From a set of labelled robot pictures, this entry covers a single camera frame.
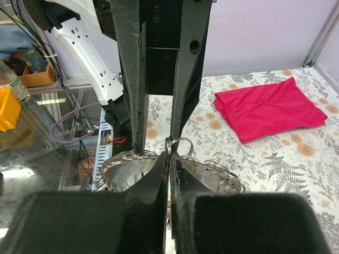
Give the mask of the wooden tray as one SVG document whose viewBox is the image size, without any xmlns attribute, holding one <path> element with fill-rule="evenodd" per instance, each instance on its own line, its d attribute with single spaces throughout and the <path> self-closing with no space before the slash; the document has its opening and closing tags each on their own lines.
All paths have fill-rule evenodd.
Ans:
<svg viewBox="0 0 339 254">
<path fill-rule="evenodd" d="M 23 75 L 19 76 L 19 79 L 26 88 L 32 88 L 54 83 L 56 74 L 50 64 L 47 64 L 46 71 L 37 73 L 30 73 L 28 67 L 25 66 Z"/>
</svg>

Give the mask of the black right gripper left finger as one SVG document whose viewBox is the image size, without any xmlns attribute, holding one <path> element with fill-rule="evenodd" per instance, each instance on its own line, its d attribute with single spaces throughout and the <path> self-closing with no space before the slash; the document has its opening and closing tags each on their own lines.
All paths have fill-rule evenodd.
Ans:
<svg viewBox="0 0 339 254">
<path fill-rule="evenodd" d="M 41 191 L 19 204 L 1 253 L 164 253 L 169 155 L 124 192 Z"/>
</svg>

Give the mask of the clear plastic bottle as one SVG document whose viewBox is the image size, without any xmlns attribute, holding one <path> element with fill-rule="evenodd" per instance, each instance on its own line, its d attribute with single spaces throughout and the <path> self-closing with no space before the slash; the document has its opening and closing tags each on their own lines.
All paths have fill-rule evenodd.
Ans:
<svg viewBox="0 0 339 254">
<path fill-rule="evenodd" d="M 1 89 L 10 88 L 14 98 L 19 102 L 26 102 L 31 95 L 16 73 L 1 61 Z"/>
</svg>

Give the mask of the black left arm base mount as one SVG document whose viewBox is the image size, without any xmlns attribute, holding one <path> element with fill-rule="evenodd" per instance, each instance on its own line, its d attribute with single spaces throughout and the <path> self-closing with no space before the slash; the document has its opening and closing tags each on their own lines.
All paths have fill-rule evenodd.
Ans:
<svg viewBox="0 0 339 254">
<path fill-rule="evenodd" d="M 113 127 L 112 154 L 117 155 L 132 149 L 131 125 L 127 122 Z"/>
</svg>

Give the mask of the orange plastic box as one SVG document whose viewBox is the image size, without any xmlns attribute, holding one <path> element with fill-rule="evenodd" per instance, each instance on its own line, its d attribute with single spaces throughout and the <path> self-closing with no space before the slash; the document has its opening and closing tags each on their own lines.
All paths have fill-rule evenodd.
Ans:
<svg viewBox="0 0 339 254">
<path fill-rule="evenodd" d="M 21 105 L 15 99 L 10 88 L 1 89 L 0 130 L 6 132 L 16 128 Z"/>
</svg>

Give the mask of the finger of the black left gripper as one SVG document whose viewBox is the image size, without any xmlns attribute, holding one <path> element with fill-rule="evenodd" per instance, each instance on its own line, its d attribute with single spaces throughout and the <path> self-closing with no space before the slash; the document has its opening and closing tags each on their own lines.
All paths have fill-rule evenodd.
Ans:
<svg viewBox="0 0 339 254">
<path fill-rule="evenodd" d="M 199 102 L 211 7 L 212 1 L 183 1 L 170 128 L 173 140 L 181 136 Z"/>
<path fill-rule="evenodd" d="M 120 66 L 126 89 L 133 151 L 144 153 L 148 113 L 146 84 L 146 23 L 141 20 L 141 1 L 110 2 Z"/>
</svg>

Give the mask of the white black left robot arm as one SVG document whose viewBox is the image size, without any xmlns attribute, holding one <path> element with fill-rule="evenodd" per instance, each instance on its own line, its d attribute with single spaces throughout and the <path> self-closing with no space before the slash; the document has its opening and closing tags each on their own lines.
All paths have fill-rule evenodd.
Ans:
<svg viewBox="0 0 339 254">
<path fill-rule="evenodd" d="M 173 98 L 171 139 L 199 102 L 213 2 L 201 1 L 24 1 L 42 30 L 76 59 L 106 113 L 114 134 L 144 152 L 150 95 Z M 83 19 L 116 41 L 121 76 L 112 74 L 92 45 Z"/>
</svg>

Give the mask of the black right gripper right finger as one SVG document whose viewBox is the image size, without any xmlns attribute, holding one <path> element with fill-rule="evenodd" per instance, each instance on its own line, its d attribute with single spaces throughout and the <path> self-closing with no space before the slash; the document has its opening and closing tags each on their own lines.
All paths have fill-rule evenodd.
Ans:
<svg viewBox="0 0 339 254">
<path fill-rule="evenodd" d="M 173 153 L 169 166 L 177 253 L 329 253 L 306 200 L 288 193 L 212 192 Z"/>
</svg>

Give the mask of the red folded cloth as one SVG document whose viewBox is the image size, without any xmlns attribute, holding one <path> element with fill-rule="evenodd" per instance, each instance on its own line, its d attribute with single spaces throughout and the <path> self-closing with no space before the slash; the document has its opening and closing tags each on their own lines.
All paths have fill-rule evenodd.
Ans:
<svg viewBox="0 0 339 254">
<path fill-rule="evenodd" d="M 293 77 L 277 84 L 217 92 L 214 105 L 241 143 L 294 129 L 316 128 L 327 120 Z"/>
</svg>

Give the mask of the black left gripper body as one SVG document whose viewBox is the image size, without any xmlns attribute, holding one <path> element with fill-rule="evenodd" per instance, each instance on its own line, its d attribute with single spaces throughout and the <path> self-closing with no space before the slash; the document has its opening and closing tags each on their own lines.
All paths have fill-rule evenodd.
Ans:
<svg viewBox="0 0 339 254">
<path fill-rule="evenodd" d="M 180 48 L 182 1 L 140 1 L 146 24 L 146 82 L 151 95 L 172 95 Z"/>
</svg>

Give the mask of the floral table mat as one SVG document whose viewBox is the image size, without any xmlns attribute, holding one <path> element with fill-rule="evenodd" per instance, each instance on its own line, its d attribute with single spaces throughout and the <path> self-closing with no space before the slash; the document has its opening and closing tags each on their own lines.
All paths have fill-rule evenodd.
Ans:
<svg viewBox="0 0 339 254">
<path fill-rule="evenodd" d="M 242 144 L 214 107 L 215 93 L 272 84 L 289 77 L 327 120 Z M 200 101 L 183 129 L 184 155 L 212 160 L 237 174 L 251 192 L 292 192 L 313 207 L 332 253 L 338 253 L 338 93 L 312 67 L 204 77 Z"/>
</svg>

